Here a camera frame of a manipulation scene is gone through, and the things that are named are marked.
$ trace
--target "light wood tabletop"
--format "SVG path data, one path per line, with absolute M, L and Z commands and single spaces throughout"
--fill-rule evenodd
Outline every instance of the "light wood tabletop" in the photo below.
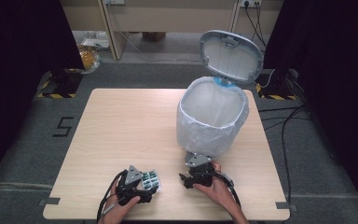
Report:
M 196 189 L 186 189 L 186 152 L 176 141 L 177 106 L 186 90 L 96 89 L 92 92 L 46 204 L 49 219 L 95 219 L 113 178 L 131 164 L 157 170 L 161 191 L 140 203 L 126 220 L 230 220 L 229 214 Z M 254 96 L 249 117 L 232 147 L 217 161 L 233 181 L 250 220 L 286 220 L 280 179 Z

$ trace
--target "forearm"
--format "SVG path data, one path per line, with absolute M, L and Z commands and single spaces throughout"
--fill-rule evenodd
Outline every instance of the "forearm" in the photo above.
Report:
M 249 224 L 248 219 L 245 214 L 242 212 L 239 205 L 232 204 L 231 206 L 226 208 L 228 213 L 231 215 L 232 220 L 235 224 Z

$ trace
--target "gray floor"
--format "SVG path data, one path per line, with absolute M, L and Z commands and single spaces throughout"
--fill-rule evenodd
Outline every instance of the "gray floor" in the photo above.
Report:
M 132 34 L 129 40 L 143 54 L 129 44 L 120 61 L 102 53 L 102 64 L 83 77 L 74 99 L 35 97 L 17 141 L 0 164 L 0 223 L 94 223 L 43 218 L 43 200 L 54 185 L 90 92 L 95 88 L 186 88 L 195 78 L 210 75 L 197 62 L 199 38 L 200 34 L 167 33 L 152 43 L 139 33 Z M 254 85 L 243 87 L 254 93 L 259 110 L 302 105 L 299 100 L 260 99 Z M 260 112 L 260 116 L 267 128 L 291 112 Z M 64 123 L 72 129 L 67 137 L 52 137 L 61 133 L 56 129 L 61 117 L 73 117 Z M 358 223 L 358 194 L 345 170 L 331 159 L 310 114 L 304 111 L 296 118 L 302 119 L 289 120 L 284 131 L 291 202 L 296 206 L 285 223 Z M 280 124 L 267 129 L 266 136 L 287 195 L 281 131 Z

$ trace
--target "trash can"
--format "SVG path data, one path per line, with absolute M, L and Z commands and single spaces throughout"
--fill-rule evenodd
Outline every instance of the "trash can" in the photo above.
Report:
M 200 51 L 214 77 L 194 80 L 180 100 L 177 141 L 187 152 L 214 159 L 229 150 L 249 114 L 247 96 L 235 83 L 254 82 L 263 60 L 251 40 L 224 31 L 205 33 Z

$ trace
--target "person's left hand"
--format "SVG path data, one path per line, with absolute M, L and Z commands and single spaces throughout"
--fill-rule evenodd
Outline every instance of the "person's left hand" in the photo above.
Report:
M 123 218 L 130 212 L 130 210 L 135 206 L 140 200 L 141 197 L 136 196 L 132 198 L 126 205 L 121 206 L 117 201 L 118 197 L 116 195 L 116 185 L 118 180 L 113 184 L 113 187 L 110 189 L 110 195 L 106 201 L 104 209 L 114 204 L 115 206 L 108 212 L 106 215 L 102 215 L 98 224 L 118 224 L 123 220 Z

